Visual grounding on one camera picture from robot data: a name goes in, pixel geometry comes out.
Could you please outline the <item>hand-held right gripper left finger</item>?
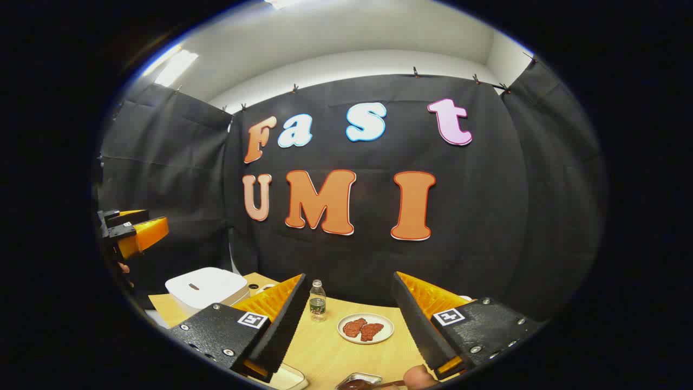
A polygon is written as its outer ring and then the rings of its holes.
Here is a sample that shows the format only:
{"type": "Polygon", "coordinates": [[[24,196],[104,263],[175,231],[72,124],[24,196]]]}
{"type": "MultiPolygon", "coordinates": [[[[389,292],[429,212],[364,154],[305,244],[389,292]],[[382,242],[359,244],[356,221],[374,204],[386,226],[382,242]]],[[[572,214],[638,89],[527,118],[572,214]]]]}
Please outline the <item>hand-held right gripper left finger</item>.
{"type": "Polygon", "coordinates": [[[178,344],[235,374],[270,382],[309,300],[306,274],[228,306],[211,303],[169,330],[178,344]]]}

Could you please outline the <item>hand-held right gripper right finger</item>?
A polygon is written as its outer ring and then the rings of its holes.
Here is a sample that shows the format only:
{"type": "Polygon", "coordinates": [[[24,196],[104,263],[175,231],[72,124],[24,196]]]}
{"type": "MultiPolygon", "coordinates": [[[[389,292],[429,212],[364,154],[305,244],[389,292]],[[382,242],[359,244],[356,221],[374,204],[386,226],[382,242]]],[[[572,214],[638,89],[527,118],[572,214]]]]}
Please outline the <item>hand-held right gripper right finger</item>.
{"type": "Polygon", "coordinates": [[[400,271],[392,275],[391,295],[438,380],[502,360],[545,326],[496,298],[468,300],[400,271]]]}

